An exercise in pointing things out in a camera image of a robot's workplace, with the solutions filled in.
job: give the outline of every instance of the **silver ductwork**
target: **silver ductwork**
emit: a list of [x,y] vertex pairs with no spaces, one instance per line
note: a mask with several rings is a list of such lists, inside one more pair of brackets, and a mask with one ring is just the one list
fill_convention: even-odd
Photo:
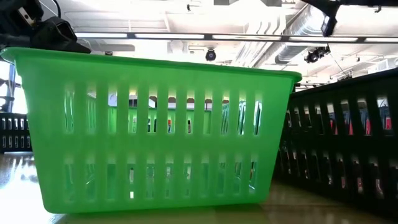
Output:
[[[323,22],[323,13],[313,6],[307,6],[300,12],[300,15],[289,25],[282,35],[321,35],[320,30]],[[295,56],[307,49],[306,45],[286,44],[282,42],[273,43],[254,64],[254,67],[261,67],[264,63],[287,64]]]

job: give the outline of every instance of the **dome camera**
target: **dome camera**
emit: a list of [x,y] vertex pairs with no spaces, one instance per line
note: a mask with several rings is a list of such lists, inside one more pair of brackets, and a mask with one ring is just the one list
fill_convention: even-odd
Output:
[[207,50],[206,60],[209,61],[209,62],[212,62],[212,61],[216,60],[216,52],[214,51],[214,49],[208,49]]

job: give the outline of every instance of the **green plastic basket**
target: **green plastic basket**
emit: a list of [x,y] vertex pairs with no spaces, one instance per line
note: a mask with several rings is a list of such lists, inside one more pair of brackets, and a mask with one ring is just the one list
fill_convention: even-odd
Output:
[[[300,74],[21,48],[1,56],[24,82],[49,212],[265,200]],[[108,105],[111,92],[116,107]],[[133,93],[136,107],[128,103]]]

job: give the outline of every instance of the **black crate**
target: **black crate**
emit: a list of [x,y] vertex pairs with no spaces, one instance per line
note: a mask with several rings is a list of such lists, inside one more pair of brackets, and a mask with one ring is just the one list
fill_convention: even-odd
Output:
[[27,122],[26,114],[0,113],[0,153],[32,151]]
[[274,178],[398,217],[398,69],[293,93]]

